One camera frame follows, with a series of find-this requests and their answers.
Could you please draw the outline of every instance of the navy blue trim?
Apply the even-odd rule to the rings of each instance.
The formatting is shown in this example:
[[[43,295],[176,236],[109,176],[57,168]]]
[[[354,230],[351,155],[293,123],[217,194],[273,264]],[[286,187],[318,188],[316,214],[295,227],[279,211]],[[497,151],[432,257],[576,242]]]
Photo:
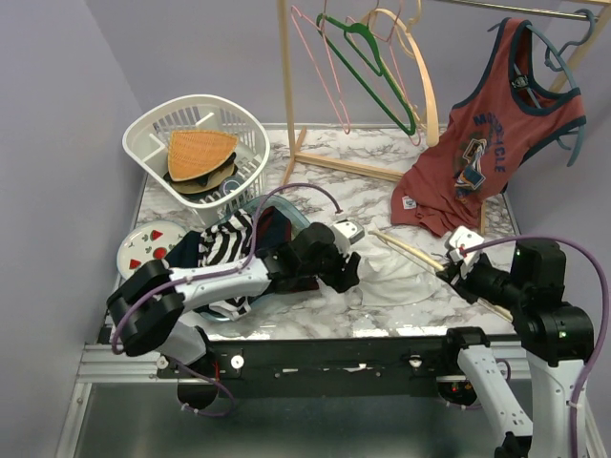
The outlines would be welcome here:
[[[524,29],[531,25],[531,21],[522,21],[519,26],[516,28],[516,32],[514,33],[514,37],[512,38],[512,45],[509,51],[509,65],[508,65],[508,76],[509,81],[513,81],[516,78],[516,71],[514,70],[514,64],[516,63],[516,54],[517,54],[517,45],[519,43],[522,34],[524,33]],[[509,83],[509,90],[512,93],[512,98],[514,102],[517,104],[519,109],[527,115],[533,116],[546,116],[562,105],[564,105],[569,100],[574,97],[581,95],[581,90],[579,88],[573,88],[567,93],[552,93],[546,89],[543,89],[535,80],[535,73],[533,71],[533,32],[530,29],[526,29],[530,33],[530,50],[528,52],[528,80],[530,82],[530,87],[538,94],[542,95],[545,98],[555,99],[556,102],[549,107],[532,107],[528,105],[518,94],[517,89],[514,88],[511,83]]]
[[[585,124],[585,120],[586,120],[585,116],[576,117],[572,121],[569,121],[566,124],[564,124],[559,129],[556,129],[555,131],[553,131],[551,135],[546,136],[540,142],[538,142],[535,146],[533,146],[530,150],[528,150],[526,154],[524,155],[524,157],[522,158],[522,161],[519,163],[519,165],[521,166],[524,162],[526,162],[536,153],[541,151],[543,148],[549,145],[552,141],[555,141],[558,138],[560,138],[561,136],[568,134],[576,127],[583,126]]]
[[[483,89],[484,84],[486,84],[486,80],[488,79],[488,76],[490,75],[490,72],[493,69],[493,64],[495,63],[496,53],[498,52],[498,47],[500,46],[500,42],[503,37],[503,32],[505,31],[505,24],[507,24],[507,21],[509,21],[509,19],[510,19],[509,17],[506,17],[505,19],[503,19],[503,21],[498,26],[498,33],[496,34],[495,46],[493,47],[493,51],[490,54],[490,59],[488,59],[488,64],[486,65],[486,70],[484,70],[484,74],[481,75],[481,79],[479,80],[477,87],[471,93],[471,95],[465,98],[462,102],[456,103],[452,107],[452,109],[464,107],[469,102],[471,102],[474,98],[476,98],[477,95]]]

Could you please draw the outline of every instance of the red tank top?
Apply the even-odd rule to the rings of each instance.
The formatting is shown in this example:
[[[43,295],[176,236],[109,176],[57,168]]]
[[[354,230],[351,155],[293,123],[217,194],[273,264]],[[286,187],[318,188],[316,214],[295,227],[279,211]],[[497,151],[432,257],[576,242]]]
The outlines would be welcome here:
[[[439,143],[392,193],[392,224],[422,225],[438,237],[459,225],[477,227],[482,201],[500,193],[524,160],[585,124],[579,88],[556,94],[535,81],[528,25],[514,18],[500,24],[477,88],[453,106]]]

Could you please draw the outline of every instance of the white plate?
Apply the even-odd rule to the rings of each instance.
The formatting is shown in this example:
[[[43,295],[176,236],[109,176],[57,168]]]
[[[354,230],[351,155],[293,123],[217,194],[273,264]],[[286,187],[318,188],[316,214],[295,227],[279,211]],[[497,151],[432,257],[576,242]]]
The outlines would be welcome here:
[[[125,280],[145,262],[161,260],[184,237],[187,231],[172,221],[151,221],[134,229],[116,253],[116,268]]]

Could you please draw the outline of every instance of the marble tabletop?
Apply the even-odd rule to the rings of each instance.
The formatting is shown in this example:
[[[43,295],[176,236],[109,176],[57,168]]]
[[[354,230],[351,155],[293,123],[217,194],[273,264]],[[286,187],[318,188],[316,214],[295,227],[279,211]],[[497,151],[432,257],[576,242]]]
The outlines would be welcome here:
[[[267,133],[271,157],[265,169],[266,187],[271,190],[280,184],[289,153],[286,130]],[[398,129],[353,130],[349,135],[341,130],[311,129],[307,131],[302,147],[304,152],[402,172],[407,171],[425,149],[425,146],[413,146]],[[445,252],[445,238],[438,239],[420,227],[390,225],[390,194],[394,184],[389,181],[297,163],[290,182],[322,185],[338,199],[344,210],[343,218],[356,220],[368,228],[377,228],[426,253]],[[290,189],[283,197],[310,221],[330,223],[336,220],[331,202],[315,190]],[[188,229],[202,229],[195,215],[149,178],[137,223],[156,219],[168,219]],[[488,200],[486,222],[487,239],[514,233],[503,196]],[[508,243],[493,247],[487,253],[495,266],[509,268],[513,250],[514,246]],[[186,321],[202,325],[211,340],[427,336],[445,334],[449,327],[457,326],[480,326],[488,334],[513,333],[509,323],[486,307],[466,303],[446,283],[424,269],[421,275],[433,285],[434,292],[427,299],[415,303],[410,302],[409,289],[406,290],[405,303],[396,306],[355,305],[345,301],[341,295],[316,291],[266,299],[262,306],[254,306],[251,313],[236,322],[213,323],[195,314],[189,314]]]

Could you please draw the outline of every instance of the clothing tag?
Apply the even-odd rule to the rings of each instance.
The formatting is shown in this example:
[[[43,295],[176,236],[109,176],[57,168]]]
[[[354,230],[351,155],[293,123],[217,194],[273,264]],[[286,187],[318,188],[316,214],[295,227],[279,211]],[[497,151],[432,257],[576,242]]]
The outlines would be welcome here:
[[[512,81],[514,89],[525,89],[528,88],[528,76],[522,74]]]
[[[404,210],[413,210],[416,208],[416,201],[410,196],[403,197],[403,209]]]

